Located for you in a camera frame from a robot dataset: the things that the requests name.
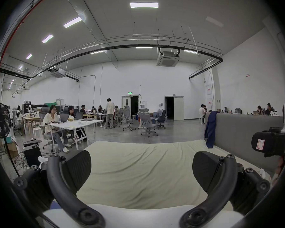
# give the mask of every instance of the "gray partition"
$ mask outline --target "gray partition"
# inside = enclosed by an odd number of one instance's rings
[[[218,113],[215,145],[273,174],[279,156],[265,158],[263,153],[251,147],[252,136],[270,127],[283,127],[283,117]]]

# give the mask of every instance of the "red pipe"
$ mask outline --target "red pipe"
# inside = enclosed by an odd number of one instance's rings
[[[18,30],[18,28],[20,27],[21,24],[24,23],[24,20],[26,19],[26,17],[34,10],[34,8],[39,4],[41,3],[43,0],[40,0],[38,3],[36,3],[36,5],[34,7],[31,8],[31,10],[23,17],[23,19],[19,22],[19,24],[17,25],[17,27],[15,28],[15,30],[12,32],[10,38],[8,39],[8,42],[6,43],[5,47],[4,47],[4,50],[2,52],[2,55],[0,57],[0,66],[1,66],[1,62],[2,62],[2,59],[3,59],[3,56],[5,54],[5,51],[8,47],[8,45],[10,44],[11,42],[11,39],[13,38],[13,36],[15,35],[16,31]]]

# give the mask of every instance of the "fan grille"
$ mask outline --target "fan grille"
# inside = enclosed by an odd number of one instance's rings
[[[7,137],[11,130],[11,117],[5,105],[0,103],[0,138]]]

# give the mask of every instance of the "air conditioning unit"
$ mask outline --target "air conditioning unit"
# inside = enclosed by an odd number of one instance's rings
[[[62,68],[59,68],[58,71],[54,71],[51,76],[55,78],[63,78],[66,75],[66,71],[63,70]]]
[[[179,60],[180,57],[172,52],[172,51],[163,51],[163,54],[159,54],[158,55],[158,59],[157,59],[157,66],[175,66]]]

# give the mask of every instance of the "black fan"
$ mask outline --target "black fan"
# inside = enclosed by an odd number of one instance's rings
[[[11,130],[11,117],[10,117],[8,109],[5,107],[5,105],[0,103],[0,138],[1,139],[4,138],[5,148],[7,150],[8,156],[11,160],[11,163],[12,163],[17,175],[20,176],[15,165],[14,165],[14,162],[11,158],[11,154],[10,154],[9,149],[8,149],[8,144],[6,142],[6,137],[9,134],[10,130]]]

